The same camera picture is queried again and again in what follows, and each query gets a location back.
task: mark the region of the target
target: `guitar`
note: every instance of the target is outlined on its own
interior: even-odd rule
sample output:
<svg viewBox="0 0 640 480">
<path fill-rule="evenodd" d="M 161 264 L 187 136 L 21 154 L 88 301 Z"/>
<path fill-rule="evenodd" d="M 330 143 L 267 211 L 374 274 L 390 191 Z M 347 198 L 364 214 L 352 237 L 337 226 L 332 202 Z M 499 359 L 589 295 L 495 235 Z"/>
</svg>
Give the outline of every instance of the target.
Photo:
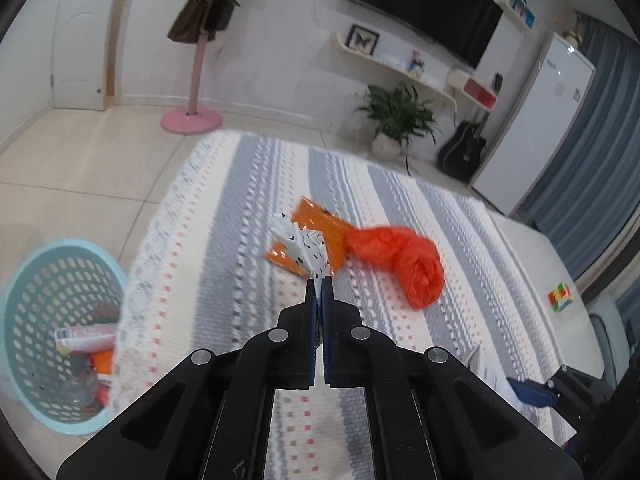
<svg viewBox="0 0 640 480">
<path fill-rule="evenodd" d="M 502 76 L 496 74 L 494 80 L 496 94 L 501 86 Z M 440 169 L 444 174 L 463 182 L 471 180 L 480 167 L 482 150 L 486 146 L 486 139 L 481 137 L 481 133 L 488 118 L 489 112 L 485 112 L 479 124 L 470 121 L 463 121 L 460 124 L 453 138 L 438 154 Z"/>
</svg>

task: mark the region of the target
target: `white paper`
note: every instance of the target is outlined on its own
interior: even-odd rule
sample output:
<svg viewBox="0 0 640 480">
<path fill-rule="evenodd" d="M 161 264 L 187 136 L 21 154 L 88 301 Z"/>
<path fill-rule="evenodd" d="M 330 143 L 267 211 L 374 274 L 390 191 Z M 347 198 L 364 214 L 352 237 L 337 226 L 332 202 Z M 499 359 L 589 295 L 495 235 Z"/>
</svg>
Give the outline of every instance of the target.
<svg viewBox="0 0 640 480">
<path fill-rule="evenodd" d="M 289 257 L 314 280 L 316 296 L 319 299 L 322 278 L 331 273 L 322 232 L 301 230 L 298 222 L 292 223 L 284 213 L 273 216 L 269 229 L 276 240 L 284 245 Z"/>
<path fill-rule="evenodd" d="M 489 386 L 495 393 L 506 400 L 512 408 L 520 412 L 527 420 L 534 418 L 534 408 L 520 401 L 513 388 L 509 384 L 504 373 L 495 366 L 486 352 L 481 347 L 476 347 L 471 354 L 463 360 L 469 370 Z"/>
</svg>

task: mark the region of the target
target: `baseboard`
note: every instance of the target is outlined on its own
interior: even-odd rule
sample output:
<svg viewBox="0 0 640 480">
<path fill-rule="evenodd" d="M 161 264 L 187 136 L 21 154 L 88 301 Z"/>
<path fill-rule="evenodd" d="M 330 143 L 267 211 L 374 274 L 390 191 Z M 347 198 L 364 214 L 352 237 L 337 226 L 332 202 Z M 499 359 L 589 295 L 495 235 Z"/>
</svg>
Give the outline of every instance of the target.
<svg viewBox="0 0 640 480">
<path fill-rule="evenodd" d="M 12 131 L 5 139 L 0 140 L 0 155 L 4 152 L 12 143 L 22 135 L 22 133 L 31 126 L 35 121 L 41 118 L 46 112 L 51 110 L 51 101 L 44 105 L 42 108 L 31 114 L 27 120 L 23 121 L 14 131 Z"/>
<path fill-rule="evenodd" d="M 134 95 L 122 94 L 118 98 L 118 104 L 121 105 L 148 105 L 148 106 L 186 106 L 188 99 L 186 97 L 174 96 L 153 96 L 153 95 Z M 207 108 L 213 108 L 220 112 L 230 114 L 238 114 L 259 119 L 267 119 L 270 121 L 279 121 L 281 123 L 293 124 L 303 128 L 312 128 L 325 132 L 331 126 L 330 121 L 324 119 L 313 118 L 304 114 L 295 112 L 287 112 L 277 108 L 269 108 L 265 106 L 251 105 L 246 103 L 236 103 L 230 101 L 218 101 L 214 99 L 200 99 L 200 104 Z"/>
</svg>

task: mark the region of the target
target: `gray curtain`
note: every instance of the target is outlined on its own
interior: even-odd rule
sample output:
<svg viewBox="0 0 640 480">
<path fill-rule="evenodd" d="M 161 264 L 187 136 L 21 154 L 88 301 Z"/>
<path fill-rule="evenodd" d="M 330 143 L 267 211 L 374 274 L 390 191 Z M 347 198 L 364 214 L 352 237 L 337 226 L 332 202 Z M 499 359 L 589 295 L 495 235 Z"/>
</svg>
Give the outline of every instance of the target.
<svg viewBox="0 0 640 480">
<path fill-rule="evenodd" d="M 599 20 L 584 20 L 580 51 L 596 67 L 591 89 L 518 210 L 551 240 L 573 279 L 596 261 L 640 202 L 640 45 Z"/>
</svg>

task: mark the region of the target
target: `potted plant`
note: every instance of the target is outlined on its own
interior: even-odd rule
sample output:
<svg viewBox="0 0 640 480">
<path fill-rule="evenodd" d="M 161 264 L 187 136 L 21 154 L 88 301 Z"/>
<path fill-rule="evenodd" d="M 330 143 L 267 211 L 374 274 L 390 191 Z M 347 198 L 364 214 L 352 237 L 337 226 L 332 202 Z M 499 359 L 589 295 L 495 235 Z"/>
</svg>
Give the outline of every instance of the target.
<svg viewBox="0 0 640 480">
<path fill-rule="evenodd" d="M 407 85 L 399 83 L 392 91 L 377 85 L 367 88 L 367 103 L 356 110 L 366 112 L 369 119 L 378 122 L 371 143 L 371 151 L 378 160 L 386 162 L 396 158 L 402 145 L 411 142 L 412 135 L 430 135 L 435 144 L 433 111 L 427 106 L 429 101 L 418 100 L 415 86 L 409 90 Z"/>
</svg>

